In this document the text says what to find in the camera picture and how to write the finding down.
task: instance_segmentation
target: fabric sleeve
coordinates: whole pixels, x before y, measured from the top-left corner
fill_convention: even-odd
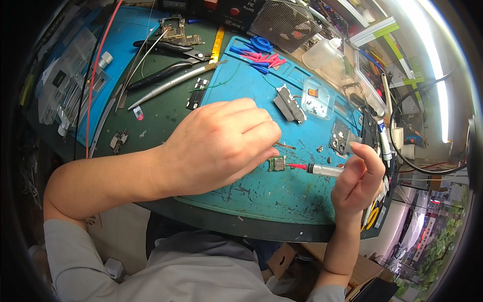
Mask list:
[[[344,302],[345,288],[340,285],[325,285],[315,288],[306,302]]]
[[[44,222],[45,248],[52,282],[65,301],[105,301],[118,284],[109,277],[90,238],[81,227],[60,219]]]

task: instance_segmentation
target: gray shirt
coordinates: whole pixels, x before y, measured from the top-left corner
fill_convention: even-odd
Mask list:
[[[263,283],[250,250],[206,232],[159,241],[146,268],[117,284],[104,269],[89,234],[65,220],[44,222],[52,281],[62,301],[287,302]],[[342,286],[323,286],[307,301],[342,302]]]

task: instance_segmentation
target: hand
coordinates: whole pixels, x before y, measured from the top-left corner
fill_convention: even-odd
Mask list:
[[[167,173],[159,186],[169,195],[178,196],[230,185],[279,155],[272,145],[281,134],[269,113],[257,108],[252,99],[202,106],[188,114],[170,138],[156,147],[155,166]]]
[[[331,199],[338,218],[357,217],[382,189],[385,166],[368,145],[350,143],[354,152],[332,188]]]

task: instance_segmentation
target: white bottle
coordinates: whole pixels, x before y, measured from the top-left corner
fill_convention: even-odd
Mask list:
[[[342,39],[322,39],[302,55],[302,61],[310,69],[317,69],[337,56]]]

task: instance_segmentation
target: metal mesh panel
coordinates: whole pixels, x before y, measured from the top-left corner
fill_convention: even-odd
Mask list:
[[[292,53],[320,31],[320,26],[286,3],[265,3],[250,31]]]

